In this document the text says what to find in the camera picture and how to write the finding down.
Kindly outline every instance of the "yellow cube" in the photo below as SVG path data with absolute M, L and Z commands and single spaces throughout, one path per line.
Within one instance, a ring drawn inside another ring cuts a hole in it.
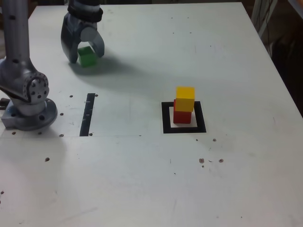
M 176 111 L 193 112 L 195 89 L 193 87 L 177 87 Z

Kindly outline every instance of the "red cube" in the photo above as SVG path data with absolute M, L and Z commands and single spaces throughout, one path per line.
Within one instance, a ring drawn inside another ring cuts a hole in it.
M 191 112 L 176 111 L 176 100 L 174 99 L 174 124 L 190 124 Z

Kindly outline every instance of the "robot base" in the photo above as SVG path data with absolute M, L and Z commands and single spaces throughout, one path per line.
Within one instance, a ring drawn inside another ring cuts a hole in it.
M 57 114 L 56 104 L 48 98 L 45 100 L 45 109 L 33 116 L 21 115 L 10 101 L 1 119 L 7 129 L 32 131 L 51 125 L 56 120 Z

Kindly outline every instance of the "green cube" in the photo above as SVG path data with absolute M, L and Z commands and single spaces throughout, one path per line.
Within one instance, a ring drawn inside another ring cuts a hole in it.
M 78 58 L 82 67 L 93 66 L 97 63 L 97 56 L 90 46 L 78 49 Z

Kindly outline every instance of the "table surface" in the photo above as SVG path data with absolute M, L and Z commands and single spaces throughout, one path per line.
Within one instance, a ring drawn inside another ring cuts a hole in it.
M 89 69 L 62 51 L 67 7 L 29 20 L 64 115 L 42 135 L 0 124 L 0 225 L 303 226 L 302 117 L 242 4 L 102 8 L 106 53 Z M 163 134 L 176 86 L 196 88 L 207 133 Z M 93 136 L 79 137 L 87 93 Z

